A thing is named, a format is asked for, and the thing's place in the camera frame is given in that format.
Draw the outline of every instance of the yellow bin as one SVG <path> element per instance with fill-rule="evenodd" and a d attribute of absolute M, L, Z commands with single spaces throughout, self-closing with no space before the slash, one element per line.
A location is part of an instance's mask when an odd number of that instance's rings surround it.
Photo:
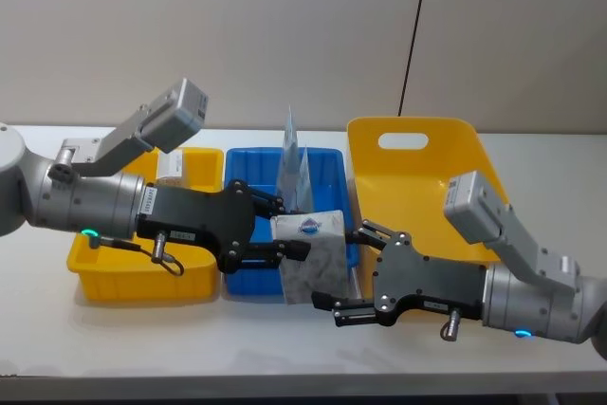
<path fill-rule="evenodd" d="M 385 134 L 405 134 L 400 144 L 413 144 L 411 139 L 423 136 L 427 142 L 398 149 L 388 148 L 382 140 L 382 147 L 379 143 Z M 407 231 L 423 255 L 478 263 L 497 261 L 483 245 L 469 245 L 443 215 L 450 178 L 473 170 L 482 171 L 507 202 L 500 179 L 470 124 L 445 118 L 359 118 L 348 124 L 348 146 L 348 186 L 355 215 L 391 230 Z M 361 252 L 359 281 L 367 297 L 372 295 L 376 257 L 376 250 Z"/>
<path fill-rule="evenodd" d="M 217 149 L 183 148 L 190 188 L 218 192 L 222 187 L 223 152 Z M 143 154 L 124 172 L 156 180 L 158 154 Z M 152 251 L 154 241 L 134 237 L 133 242 Z M 91 249 L 88 239 L 77 234 L 67 257 L 67 268 L 80 275 L 84 295 L 91 301 L 127 302 L 158 300 L 208 300 L 216 295 L 219 272 L 215 258 L 205 249 L 168 244 L 167 253 L 184 266 L 175 277 L 146 255 L 121 249 Z"/>

